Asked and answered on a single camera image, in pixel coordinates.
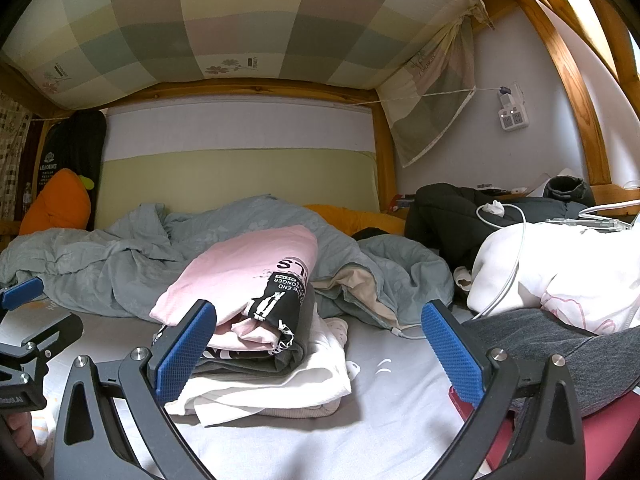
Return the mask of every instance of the metal screw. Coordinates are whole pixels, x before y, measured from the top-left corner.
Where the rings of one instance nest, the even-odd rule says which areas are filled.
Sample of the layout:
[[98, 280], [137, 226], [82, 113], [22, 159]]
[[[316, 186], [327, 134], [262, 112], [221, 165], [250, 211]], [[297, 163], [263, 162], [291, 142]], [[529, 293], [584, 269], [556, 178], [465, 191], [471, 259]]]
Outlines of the metal screw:
[[131, 351], [131, 358], [134, 361], [142, 361], [149, 354], [149, 350], [146, 348], [139, 346]]
[[551, 356], [551, 362], [556, 366], [564, 366], [564, 364], [566, 363], [564, 357], [562, 357], [560, 354], [553, 354]]
[[86, 355], [79, 355], [74, 359], [74, 366], [76, 368], [82, 368], [83, 366], [86, 366], [88, 362], [89, 358]]
[[509, 355], [502, 348], [494, 348], [491, 350], [491, 359], [494, 361], [504, 361]]

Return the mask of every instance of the plastic bottle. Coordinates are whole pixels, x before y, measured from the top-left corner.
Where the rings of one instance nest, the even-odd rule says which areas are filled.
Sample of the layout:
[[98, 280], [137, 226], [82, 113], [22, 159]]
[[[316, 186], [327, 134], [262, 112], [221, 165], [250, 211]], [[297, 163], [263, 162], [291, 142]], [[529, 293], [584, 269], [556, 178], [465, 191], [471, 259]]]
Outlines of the plastic bottle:
[[31, 182], [27, 182], [24, 187], [24, 194], [22, 195], [22, 216], [27, 214], [27, 211], [31, 207]]

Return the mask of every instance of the orange pillow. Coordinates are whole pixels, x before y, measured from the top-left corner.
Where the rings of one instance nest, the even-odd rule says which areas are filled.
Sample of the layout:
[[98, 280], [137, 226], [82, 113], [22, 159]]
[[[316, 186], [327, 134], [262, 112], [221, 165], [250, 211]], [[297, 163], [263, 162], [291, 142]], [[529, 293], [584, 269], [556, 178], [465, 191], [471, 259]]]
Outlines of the orange pillow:
[[71, 170], [60, 170], [47, 182], [20, 224], [29, 235], [52, 227], [86, 229], [91, 214], [89, 195]]
[[309, 204], [305, 207], [315, 211], [324, 218], [325, 222], [349, 236], [367, 227], [377, 227], [393, 235], [404, 235], [404, 220], [395, 216], [353, 211], [345, 207], [325, 204]]

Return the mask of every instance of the blue textured pad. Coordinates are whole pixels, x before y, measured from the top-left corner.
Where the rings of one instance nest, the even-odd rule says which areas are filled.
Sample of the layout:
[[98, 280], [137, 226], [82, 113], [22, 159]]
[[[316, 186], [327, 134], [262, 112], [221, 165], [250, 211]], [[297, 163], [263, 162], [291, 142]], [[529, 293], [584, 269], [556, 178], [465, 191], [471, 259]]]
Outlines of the blue textured pad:
[[422, 331], [458, 397], [475, 408], [484, 396], [482, 372], [456, 333], [432, 303], [422, 308]]
[[15, 310], [19, 306], [35, 300], [44, 292], [44, 284], [40, 278], [31, 278], [20, 285], [12, 286], [2, 294], [2, 308]]
[[205, 303], [160, 363], [156, 373], [156, 399], [160, 405], [180, 396], [216, 329], [216, 321], [215, 307]]

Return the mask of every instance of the dark gray jeans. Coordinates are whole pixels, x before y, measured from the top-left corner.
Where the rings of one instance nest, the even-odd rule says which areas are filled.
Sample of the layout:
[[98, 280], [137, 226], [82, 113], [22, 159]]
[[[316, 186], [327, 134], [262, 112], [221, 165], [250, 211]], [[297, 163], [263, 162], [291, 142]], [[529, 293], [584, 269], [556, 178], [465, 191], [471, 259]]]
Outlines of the dark gray jeans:
[[622, 396], [640, 379], [640, 326], [595, 335], [538, 308], [469, 320], [464, 326], [486, 350], [504, 348], [516, 359], [544, 362], [552, 354], [563, 355], [582, 416]]

